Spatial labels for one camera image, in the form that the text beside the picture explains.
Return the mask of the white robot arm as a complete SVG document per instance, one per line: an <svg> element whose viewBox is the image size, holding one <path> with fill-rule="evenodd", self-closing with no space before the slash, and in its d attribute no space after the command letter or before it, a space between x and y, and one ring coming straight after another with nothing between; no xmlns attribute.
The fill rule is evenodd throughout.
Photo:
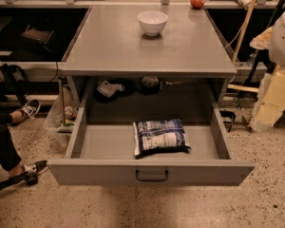
<svg viewBox="0 0 285 228"><path fill-rule="evenodd" d="M269 59L275 63L274 71L263 77L253 108L249 126L255 131L264 131L274 126L285 111L285 11L250 46L267 49Z"/></svg>

